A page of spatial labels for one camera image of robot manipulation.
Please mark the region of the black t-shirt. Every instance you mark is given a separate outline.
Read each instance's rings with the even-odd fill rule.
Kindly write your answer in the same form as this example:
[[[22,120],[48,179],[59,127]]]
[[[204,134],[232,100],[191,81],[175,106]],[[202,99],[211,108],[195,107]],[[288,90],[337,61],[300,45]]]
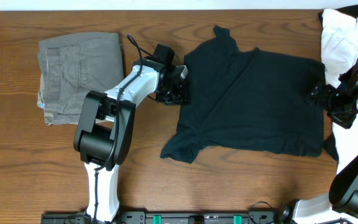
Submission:
[[[310,58],[239,50],[228,29],[188,53],[190,103],[180,108],[175,135],[162,158],[192,163],[206,147],[318,157],[324,115],[305,98],[324,80],[324,65]]]

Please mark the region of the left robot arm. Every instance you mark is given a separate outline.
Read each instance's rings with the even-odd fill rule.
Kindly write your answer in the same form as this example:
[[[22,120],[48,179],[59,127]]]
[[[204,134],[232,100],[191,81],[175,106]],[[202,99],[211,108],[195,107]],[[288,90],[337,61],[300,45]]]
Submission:
[[[143,58],[116,86],[85,96],[73,145],[88,173],[86,223],[111,223],[116,218],[119,168],[131,147],[137,107],[150,94],[163,105],[188,102],[187,74],[184,65]]]

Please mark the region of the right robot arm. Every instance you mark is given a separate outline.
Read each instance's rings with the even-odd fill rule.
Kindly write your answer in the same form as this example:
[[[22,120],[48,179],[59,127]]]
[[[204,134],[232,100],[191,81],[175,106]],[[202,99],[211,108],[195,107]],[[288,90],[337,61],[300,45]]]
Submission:
[[[358,155],[335,176],[327,194],[297,201],[288,223],[358,223]]]

